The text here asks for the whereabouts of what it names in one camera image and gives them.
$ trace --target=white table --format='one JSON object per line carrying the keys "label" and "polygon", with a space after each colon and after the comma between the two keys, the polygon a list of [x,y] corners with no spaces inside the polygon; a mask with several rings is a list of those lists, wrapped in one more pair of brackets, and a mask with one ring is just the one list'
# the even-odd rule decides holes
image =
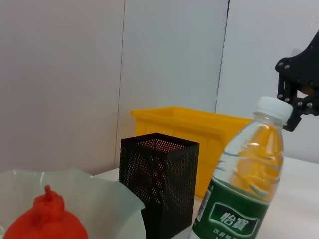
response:
{"label": "white table", "polygon": [[[117,181],[119,170],[98,177]],[[200,204],[201,201],[195,199],[193,220]],[[190,228],[174,239],[186,239]],[[256,239],[319,239],[318,228],[319,164],[285,158],[279,188]]]}

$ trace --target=yellow bin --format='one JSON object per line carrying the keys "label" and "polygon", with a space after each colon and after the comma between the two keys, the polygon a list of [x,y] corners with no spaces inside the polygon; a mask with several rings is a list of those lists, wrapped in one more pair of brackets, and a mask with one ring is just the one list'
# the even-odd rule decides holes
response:
{"label": "yellow bin", "polygon": [[136,118],[136,136],[157,132],[200,143],[195,194],[201,198],[224,148],[251,122],[181,107],[132,110],[131,115]]}

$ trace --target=frosted glass bowl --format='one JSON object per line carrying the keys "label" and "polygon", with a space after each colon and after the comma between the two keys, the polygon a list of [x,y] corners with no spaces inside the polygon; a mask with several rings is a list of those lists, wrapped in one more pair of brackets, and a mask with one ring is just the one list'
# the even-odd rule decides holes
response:
{"label": "frosted glass bowl", "polygon": [[65,209],[76,215],[89,239],[145,239],[143,203],[124,185],[79,170],[10,171],[0,174],[0,239],[6,229],[32,207],[49,184],[64,197]]}

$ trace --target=plastic bottle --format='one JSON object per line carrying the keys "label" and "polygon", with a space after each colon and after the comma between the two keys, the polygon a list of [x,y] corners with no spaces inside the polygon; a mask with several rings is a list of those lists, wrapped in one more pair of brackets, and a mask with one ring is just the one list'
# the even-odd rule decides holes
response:
{"label": "plastic bottle", "polygon": [[293,107],[262,97],[254,121],[227,145],[189,239],[254,239],[283,165],[281,130]]}

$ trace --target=red textured figure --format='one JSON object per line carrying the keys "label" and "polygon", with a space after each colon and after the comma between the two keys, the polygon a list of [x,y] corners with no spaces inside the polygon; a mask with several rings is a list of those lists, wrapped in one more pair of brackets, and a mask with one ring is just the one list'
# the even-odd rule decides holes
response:
{"label": "red textured figure", "polygon": [[88,239],[80,221],[64,210],[63,197],[44,187],[45,194],[34,199],[33,207],[6,231],[3,239]]}

